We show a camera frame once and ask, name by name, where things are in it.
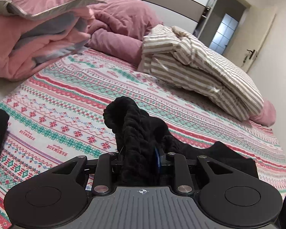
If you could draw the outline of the pink and grey folded blanket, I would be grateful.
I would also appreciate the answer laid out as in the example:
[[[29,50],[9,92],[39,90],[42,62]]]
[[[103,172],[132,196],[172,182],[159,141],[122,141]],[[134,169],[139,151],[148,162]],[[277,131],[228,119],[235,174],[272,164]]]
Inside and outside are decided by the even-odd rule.
[[[26,79],[88,43],[106,0],[0,0],[0,77]]]

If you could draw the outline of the mauve pink duvet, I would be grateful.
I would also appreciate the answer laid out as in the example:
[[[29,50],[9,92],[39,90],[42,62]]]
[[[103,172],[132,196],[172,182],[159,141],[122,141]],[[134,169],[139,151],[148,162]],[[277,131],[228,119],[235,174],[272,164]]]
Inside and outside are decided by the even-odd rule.
[[[144,36],[163,24],[156,13],[141,0],[107,0],[90,8],[94,20],[88,27],[91,38],[86,46],[137,67]]]

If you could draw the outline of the beige striped folded quilt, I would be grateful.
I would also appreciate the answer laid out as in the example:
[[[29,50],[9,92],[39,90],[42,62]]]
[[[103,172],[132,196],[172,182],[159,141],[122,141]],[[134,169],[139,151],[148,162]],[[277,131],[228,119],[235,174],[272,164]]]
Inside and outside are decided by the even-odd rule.
[[[246,72],[177,26],[158,24],[144,36],[138,68],[206,96],[240,121],[259,115],[264,107],[260,91]]]

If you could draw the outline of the patterned bed sheet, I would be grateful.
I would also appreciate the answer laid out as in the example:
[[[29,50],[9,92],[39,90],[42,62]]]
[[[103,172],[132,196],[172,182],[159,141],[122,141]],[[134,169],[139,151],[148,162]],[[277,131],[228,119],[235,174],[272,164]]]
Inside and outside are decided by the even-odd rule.
[[[3,206],[11,187],[77,155],[96,159],[116,150],[103,111],[121,96],[162,119],[184,143],[207,148],[220,141],[254,159],[259,178],[286,196],[286,158],[272,129],[239,122],[198,94],[86,50],[41,70],[0,102],[10,117],[0,155],[0,228],[11,225]]]

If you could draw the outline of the black pants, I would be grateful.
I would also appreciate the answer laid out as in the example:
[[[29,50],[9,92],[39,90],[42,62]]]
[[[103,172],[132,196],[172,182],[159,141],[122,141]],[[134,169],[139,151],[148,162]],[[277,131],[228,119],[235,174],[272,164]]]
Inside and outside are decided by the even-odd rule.
[[[150,116],[129,97],[122,96],[111,102],[104,109],[103,118],[105,125],[115,134],[117,151],[125,147],[124,166],[120,174],[122,185],[159,185],[165,180],[158,176],[156,146],[165,153],[175,152],[190,160],[206,155],[258,177],[253,159],[241,156],[219,141],[205,149],[183,143],[170,133],[162,119]]]

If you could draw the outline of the cream bedroom door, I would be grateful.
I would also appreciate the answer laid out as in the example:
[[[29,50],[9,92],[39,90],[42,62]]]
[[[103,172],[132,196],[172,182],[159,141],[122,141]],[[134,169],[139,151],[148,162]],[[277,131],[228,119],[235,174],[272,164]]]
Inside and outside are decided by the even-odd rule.
[[[223,56],[232,63],[248,72],[271,30],[276,16],[275,6],[259,8],[251,6],[248,8],[239,22],[232,39],[230,40]],[[256,50],[257,53],[242,67],[246,50]]]

